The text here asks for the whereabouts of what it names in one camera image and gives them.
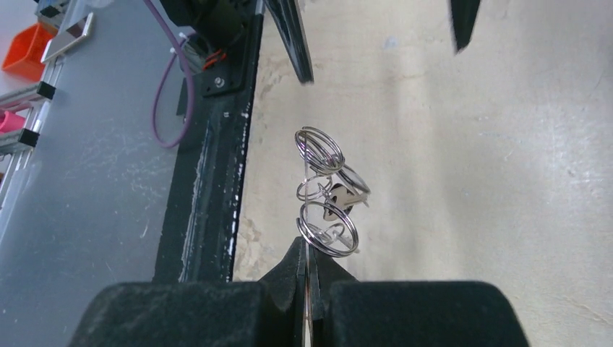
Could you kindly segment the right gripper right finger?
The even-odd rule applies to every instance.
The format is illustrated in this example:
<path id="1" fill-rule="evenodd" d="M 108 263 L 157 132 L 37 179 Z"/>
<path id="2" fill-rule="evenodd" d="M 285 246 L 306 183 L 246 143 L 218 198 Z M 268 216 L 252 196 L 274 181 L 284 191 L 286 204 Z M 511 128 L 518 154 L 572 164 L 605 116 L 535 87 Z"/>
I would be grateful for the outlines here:
<path id="1" fill-rule="evenodd" d="M 528 346 L 507 297 L 483 281 L 358 281 L 309 253 L 314 346 Z"/>

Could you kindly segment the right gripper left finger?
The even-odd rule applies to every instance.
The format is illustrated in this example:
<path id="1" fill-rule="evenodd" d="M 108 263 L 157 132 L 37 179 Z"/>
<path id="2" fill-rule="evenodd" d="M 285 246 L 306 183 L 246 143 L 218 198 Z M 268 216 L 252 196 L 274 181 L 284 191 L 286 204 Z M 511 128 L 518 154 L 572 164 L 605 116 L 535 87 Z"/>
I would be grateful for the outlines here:
<path id="1" fill-rule="evenodd" d="M 302 346 L 304 242 L 257 281 L 119 283 L 89 304 L 70 346 Z"/>

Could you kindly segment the silver key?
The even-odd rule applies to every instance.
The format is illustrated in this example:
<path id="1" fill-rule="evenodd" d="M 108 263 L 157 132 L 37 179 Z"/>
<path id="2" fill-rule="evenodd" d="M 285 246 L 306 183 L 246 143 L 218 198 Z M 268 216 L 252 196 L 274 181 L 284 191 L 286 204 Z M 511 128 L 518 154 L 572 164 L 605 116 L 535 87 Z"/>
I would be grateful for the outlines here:
<path id="1" fill-rule="evenodd" d="M 317 185 L 320 193 L 325 198 L 323 218 L 326 221 L 339 219 L 337 213 L 333 212 L 332 206 L 339 208 L 346 215 L 349 215 L 354 205 L 365 204 L 368 206 L 367 199 L 371 194 L 370 189 L 362 189 L 353 185 L 346 186 L 342 183 L 333 184 L 325 187 Z"/>

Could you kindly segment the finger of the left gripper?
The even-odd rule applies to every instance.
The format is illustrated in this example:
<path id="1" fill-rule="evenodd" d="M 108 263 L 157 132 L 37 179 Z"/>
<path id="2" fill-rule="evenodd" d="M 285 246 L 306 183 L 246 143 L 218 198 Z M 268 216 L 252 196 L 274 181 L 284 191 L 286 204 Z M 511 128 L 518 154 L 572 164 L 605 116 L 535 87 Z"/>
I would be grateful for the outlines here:
<path id="1" fill-rule="evenodd" d="M 456 52 L 461 52 L 471 42 L 480 3 L 480 0 L 449 0 Z"/>
<path id="2" fill-rule="evenodd" d="M 273 17 L 286 52 L 301 84 L 314 82 L 314 71 L 296 0 L 267 0 L 265 5 Z"/>

